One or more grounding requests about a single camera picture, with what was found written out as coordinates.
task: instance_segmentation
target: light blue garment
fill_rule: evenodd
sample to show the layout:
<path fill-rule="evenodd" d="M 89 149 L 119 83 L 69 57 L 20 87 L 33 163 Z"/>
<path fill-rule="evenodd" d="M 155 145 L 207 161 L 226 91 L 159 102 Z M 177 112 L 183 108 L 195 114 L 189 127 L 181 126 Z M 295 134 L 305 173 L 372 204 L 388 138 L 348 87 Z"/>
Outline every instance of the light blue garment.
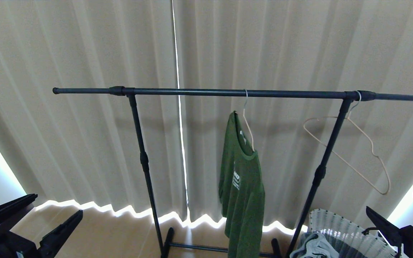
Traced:
<path fill-rule="evenodd" d="M 339 253 L 320 233 L 312 233 L 299 249 L 290 254 L 290 258 L 339 258 Z"/>

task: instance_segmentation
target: horizontal rod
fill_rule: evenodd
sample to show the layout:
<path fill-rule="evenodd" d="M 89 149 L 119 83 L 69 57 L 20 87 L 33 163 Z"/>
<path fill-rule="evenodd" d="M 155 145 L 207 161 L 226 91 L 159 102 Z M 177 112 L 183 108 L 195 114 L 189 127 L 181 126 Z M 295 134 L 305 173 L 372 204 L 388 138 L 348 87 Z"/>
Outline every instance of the horizontal rod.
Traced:
<path fill-rule="evenodd" d="M 207 247 L 205 245 L 186 245 L 186 244 L 180 244 L 180 243 L 170 243 L 170 246 L 177 247 L 177 248 L 190 248 L 190 249 L 215 251 L 215 252 L 222 252 L 222 253 L 227 253 L 228 251 L 227 248 L 213 248 L 213 247 Z M 260 257 L 271 257 L 271 258 L 277 257 L 276 255 L 272 253 L 259 253 L 259 256 Z"/>
<path fill-rule="evenodd" d="M 217 89 L 163 89 L 163 88 L 53 88 L 55 94 L 112 94 L 112 95 L 190 95 L 229 97 L 273 97 L 307 99 L 351 99 L 359 100 L 357 91 L 304 91 L 304 90 L 217 90 Z M 359 90 L 361 101 L 395 100 L 413 101 L 413 95 L 384 94 Z"/>

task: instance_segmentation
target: curtain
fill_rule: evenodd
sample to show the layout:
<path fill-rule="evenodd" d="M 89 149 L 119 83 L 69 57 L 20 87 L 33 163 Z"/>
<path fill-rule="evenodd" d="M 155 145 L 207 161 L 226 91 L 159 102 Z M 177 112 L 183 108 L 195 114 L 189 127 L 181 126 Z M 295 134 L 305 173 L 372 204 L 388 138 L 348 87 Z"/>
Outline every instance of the curtain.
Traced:
<path fill-rule="evenodd" d="M 151 206 L 128 99 L 53 87 L 176 88 L 167 1 L 0 2 L 0 150 L 28 193 Z M 176 96 L 137 97 L 160 214 L 186 218 Z"/>
<path fill-rule="evenodd" d="M 181 88 L 413 94 L 413 1 L 175 0 L 174 21 Z M 241 114 L 244 102 L 182 97 L 191 220 L 204 213 L 221 216 L 217 192 L 225 127 L 229 113 Z M 303 122 L 336 116 L 340 105 L 340 100 L 248 100 L 266 191 L 265 224 L 295 226 L 325 150 L 303 130 Z M 386 216 L 413 183 L 413 102 L 361 102 L 351 118 L 374 140 L 391 176 L 391 192 L 375 192 L 331 155 L 312 208 L 364 225 L 366 205 Z M 314 122 L 308 128 L 328 142 L 333 125 Z M 351 124 L 343 126 L 334 150 L 386 189 L 380 162 Z"/>

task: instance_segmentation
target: shirt logo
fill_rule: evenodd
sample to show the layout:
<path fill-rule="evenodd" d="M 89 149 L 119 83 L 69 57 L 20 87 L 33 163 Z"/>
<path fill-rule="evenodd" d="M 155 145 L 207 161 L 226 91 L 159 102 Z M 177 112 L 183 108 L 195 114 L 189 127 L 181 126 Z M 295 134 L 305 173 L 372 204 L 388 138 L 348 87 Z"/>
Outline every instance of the shirt logo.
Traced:
<path fill-rule="evenodd" d="M 235 171 L 234 178 L 232 179 L 232 184 L 237 188 L 237 190 L 240 190 L 240 176 Z"/>

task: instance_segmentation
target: shirt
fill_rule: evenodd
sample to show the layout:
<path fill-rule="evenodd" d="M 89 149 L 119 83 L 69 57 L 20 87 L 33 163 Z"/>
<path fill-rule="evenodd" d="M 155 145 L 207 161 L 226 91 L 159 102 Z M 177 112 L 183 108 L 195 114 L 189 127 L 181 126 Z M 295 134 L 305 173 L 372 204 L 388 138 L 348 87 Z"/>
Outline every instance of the shirt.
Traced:
<path fill-rule="evenodd" d="M 229 258 L 257 258 L 264 223 L 264 185 L 257 152 L 252 150 L 240 125 L 231 113 L 224 138 L 219 199 L 227 218 Z"/>

